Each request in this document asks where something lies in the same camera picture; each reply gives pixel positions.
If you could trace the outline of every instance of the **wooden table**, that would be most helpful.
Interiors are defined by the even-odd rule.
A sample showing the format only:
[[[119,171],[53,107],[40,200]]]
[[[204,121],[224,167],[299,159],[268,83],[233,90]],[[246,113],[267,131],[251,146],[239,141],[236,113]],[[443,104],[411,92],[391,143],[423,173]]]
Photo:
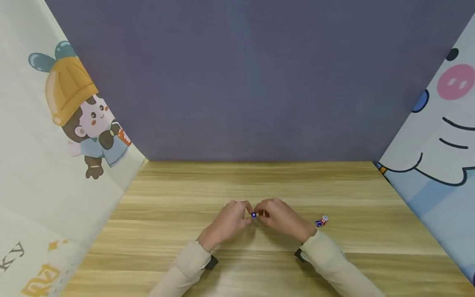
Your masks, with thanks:
[[[473,296],[475,290],[370,162],[146,163],[65,297],[145,297],[180,249],[230,199],[280,197],[322,228],[388,296]],[[253,222],[215,251],[219,264],[185,296],[338,294],[298,244]]]

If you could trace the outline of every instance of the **beige sleeve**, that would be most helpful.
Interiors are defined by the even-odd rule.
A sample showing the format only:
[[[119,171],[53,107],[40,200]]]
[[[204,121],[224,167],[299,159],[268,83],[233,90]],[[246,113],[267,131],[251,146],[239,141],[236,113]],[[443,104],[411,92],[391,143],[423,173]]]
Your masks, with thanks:
[[[190,241],[148,296],[181,297],[200,280],[210,260],[210,253],[203,250],[197,241]]]
[[[384,294],[320,230],[301,247],[303,257],[343,297],[381,297]]]

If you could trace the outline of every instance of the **yellow knit hat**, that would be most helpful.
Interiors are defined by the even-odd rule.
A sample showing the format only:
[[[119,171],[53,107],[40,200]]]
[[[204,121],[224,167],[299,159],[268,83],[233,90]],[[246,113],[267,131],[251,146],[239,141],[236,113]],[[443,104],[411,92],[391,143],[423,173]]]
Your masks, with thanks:
[[[97,93],[78,57],[56,61],[46,79],[46,101],[58,126],[66,125],[81,104]]]

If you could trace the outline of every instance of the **die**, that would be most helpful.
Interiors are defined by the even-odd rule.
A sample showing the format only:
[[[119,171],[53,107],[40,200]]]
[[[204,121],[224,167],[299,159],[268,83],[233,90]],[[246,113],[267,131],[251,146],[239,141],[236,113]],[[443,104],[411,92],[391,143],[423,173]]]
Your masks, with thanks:
[[[327,221],[328,221],[328,217],[327,217],[327,216],[323,216],[320,221],[322,221],[322,224],[325,225],[325,224],[327,223]]]

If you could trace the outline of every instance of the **purple-gray backdrop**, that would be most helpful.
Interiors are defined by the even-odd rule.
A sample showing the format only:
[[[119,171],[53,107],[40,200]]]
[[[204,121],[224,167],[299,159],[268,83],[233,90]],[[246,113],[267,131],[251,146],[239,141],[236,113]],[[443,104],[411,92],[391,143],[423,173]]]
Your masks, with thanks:
[[[378,160],[475,11],[473,0],[46,2],[151,160]]]

